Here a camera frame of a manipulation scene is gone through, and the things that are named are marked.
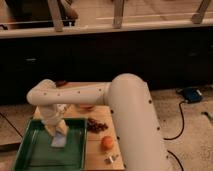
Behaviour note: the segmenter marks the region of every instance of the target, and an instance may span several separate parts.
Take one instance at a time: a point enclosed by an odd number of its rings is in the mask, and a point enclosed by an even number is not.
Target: floor
[[[24,11],[32,13],[31,22],[45,21],[48,7],[42,0],[24,0]],[[125,0],[124,23],[190,20],[202,0]],[[213,17],[213,3],[205,18]],[[112,24],[113,0],[72,0],[71,7],[78,13],[76,26]],[[0,23],[14,22],[4,0],[0,0]]]
[[[165,141],[168,150],[181,161],[185,171],[213,170],[213,122],[201,112],[213,112],[213,88],[200,87],[203,100],[194,104],[183,104],[185,129],[181,137],[173,141]],[[181,117],[178,104],[182,97],[175,89],[151,91],[157,111],[162,134],[173,137],[181,129]],[[23,133],[26,124],[35,110],[28,104],[0,106],[0,112]],[[0,144],[19,142],[21,138],[8,123],[0,117]],[[0,171],[11,170],[16,151],[0,153]],[[180,171],[176,160],[170,156],[174,171]]]

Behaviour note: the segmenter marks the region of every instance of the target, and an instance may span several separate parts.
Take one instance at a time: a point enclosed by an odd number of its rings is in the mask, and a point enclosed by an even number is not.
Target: black cable
[[[10,124],[10,126],[13,127],[13,129],[17,132],[17,134],[19,134],[19,136],[21,138],[23,138],[22,134],[18,131],[18,129],[7,119],[6,116],[4,116],[2,113],[0,113],[0,115]]]
[[[174,153],[172,153],[171,151],[169,151],[169,150],[167,150],[167,151],[168,151],[169,154],[171,154],[177,160],[177,162],[178,162],[178,164],[179,164],[179,166],[181,168],[181,171],[184,171],[183,165],[181,164],[181,162],[178,159],[178,157]]]
[[[182,128],[181,128],[180,133],[179,133],[178,135],[176,135],[175,137],[172,137],[172,138],[164,138],[164,140],[175,140],[175,139],[179,138],[179,137],[182,135],[182,133],[183,133],[183,131],[184,131],[184,127],[185,127],[183,109],[182,109],[182,106],[181,106],[183,103],[187,103],[187,101],[184,100],[184,101],[181,101],[181,102],[179,103],[179,109],[180,109],[180,114],[181,114],[181,118],[182,118]]]

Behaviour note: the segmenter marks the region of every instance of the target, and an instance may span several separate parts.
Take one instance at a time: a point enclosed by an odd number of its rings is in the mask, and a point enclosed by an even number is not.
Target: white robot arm
[[[27,95],[47,115],[60,121],[56,104],[109,105],[126,171],[173,171],[167,157],[154,105],[146,82],[133,74],[117,76],[111,83],[57,89],[44,80]],[[48,114],[55,113],[54,119]]]

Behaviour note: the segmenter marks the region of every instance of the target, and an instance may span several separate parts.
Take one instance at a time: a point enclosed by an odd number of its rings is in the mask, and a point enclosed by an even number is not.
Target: green plastic tray
[[[41,120],[31,120],[16,156],[13,171],[82,171],[84,169],[87,121],[65,119],[69,126],[64,148],[51,147],[52,137]]]

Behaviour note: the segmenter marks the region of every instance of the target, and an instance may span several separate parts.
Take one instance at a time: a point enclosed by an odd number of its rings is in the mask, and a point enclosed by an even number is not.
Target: wooden cutting board
[[[80,83],[75,83],[74,86],[82,85]],[[113,125],[111,113],[108,106],[95,106],[91,110],[82,109],[77,105],[70,105],[64,113],[64,118],[88,118],[92,117],[98,120],[100,123],[106,123],[108,129],[101,131],[100,133],[87,133],[87,143],[86,143],[86,158],[85,158],[85,171],[113,171],[113,170],[124,170],[124,164],[119,149],[119,144],[117,141],[117,136],[115,128]],[[34,113],[34,118],[41,118],[38,108]],[[114,147],[108,152],[103,152],[100,148],[100,143],[102,137],[110,135],[114,139]],[[110,155],[119,155],[116,161],[112,164],[107,164],[105,159]]]

